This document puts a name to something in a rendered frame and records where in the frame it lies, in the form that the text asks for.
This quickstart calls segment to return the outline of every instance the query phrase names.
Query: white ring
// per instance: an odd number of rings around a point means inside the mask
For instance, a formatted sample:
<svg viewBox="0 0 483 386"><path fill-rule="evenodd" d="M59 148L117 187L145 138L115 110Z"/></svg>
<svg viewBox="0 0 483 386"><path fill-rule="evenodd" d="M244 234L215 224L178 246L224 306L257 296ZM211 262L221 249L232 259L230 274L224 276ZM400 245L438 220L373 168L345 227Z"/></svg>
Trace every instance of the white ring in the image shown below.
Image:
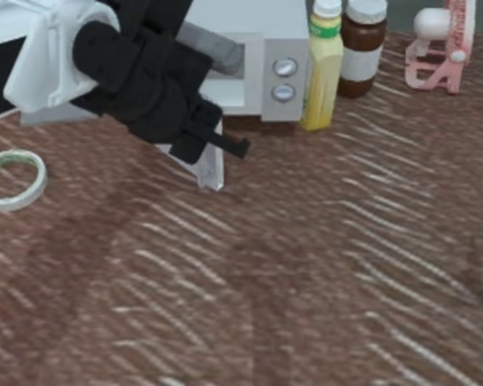
<svg viewBox="0 0 483 386"><path fill-rule="evenodd" d="M30 151L8 150L0 153L0 167L10 162L30 163L38 170L35 181L22 193L0 199L0 211L17 211L36 201L47 186L47 167L41 157Z"/></svg>

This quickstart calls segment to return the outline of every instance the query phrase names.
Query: bottle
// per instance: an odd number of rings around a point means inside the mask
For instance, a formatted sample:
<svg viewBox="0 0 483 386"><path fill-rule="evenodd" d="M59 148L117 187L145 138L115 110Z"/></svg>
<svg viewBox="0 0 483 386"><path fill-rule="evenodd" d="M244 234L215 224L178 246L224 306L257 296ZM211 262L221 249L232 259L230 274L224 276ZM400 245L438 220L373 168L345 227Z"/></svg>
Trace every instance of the bottle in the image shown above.
<svg viewBox="0 0 483 386"><path fill-rule="evenodd" d="M307 131L331 125L344 44L340 37L341 0L315 0L310 18L308 86L300 125Z"/></svg>
<svg viewBox="0 0 483 386"><path fill-rule="evenodd" d="M341 97L363 97L372 88L385 42L387 6L386 0L349 0L341 24Z"/></svg>

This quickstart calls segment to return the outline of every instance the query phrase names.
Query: wooden tabletop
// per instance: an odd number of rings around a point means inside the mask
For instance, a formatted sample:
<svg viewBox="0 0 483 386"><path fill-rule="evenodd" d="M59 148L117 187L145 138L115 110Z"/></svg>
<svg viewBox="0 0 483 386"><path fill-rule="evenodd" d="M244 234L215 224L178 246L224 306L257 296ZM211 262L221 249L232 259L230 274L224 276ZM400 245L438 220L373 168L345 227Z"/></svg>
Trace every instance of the wooden tabletop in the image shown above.
<svg viewBox="0 0 483 386"><path fill-rule="evenodd" d="M50 173L0 214L0 386L483 385L483 35L458 96L410 41L330 130L226 119L221 193L109 119L0 121Z"/></svg>

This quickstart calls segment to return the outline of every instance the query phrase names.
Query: microwave knob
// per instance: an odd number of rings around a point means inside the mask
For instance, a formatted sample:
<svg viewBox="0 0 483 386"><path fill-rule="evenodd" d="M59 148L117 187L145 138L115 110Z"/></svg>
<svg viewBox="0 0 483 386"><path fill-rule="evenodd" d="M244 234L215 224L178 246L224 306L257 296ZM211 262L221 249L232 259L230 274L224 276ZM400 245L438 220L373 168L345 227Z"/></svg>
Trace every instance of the microwave knob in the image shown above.
<svg viewBox="0 0 483 386"><path fill-rule="evenodd" d="M274 63L275 75L282 78L292 76L297 72L298 64L293 59L281 59Z"/></svg>
<svg viewBox="0 0 483 386"><path fill-rule="evenodd" d="M295 89L289 84L281 84L280 86L272 89L272 97L277 102L291 101L295 96Z"/></svg>

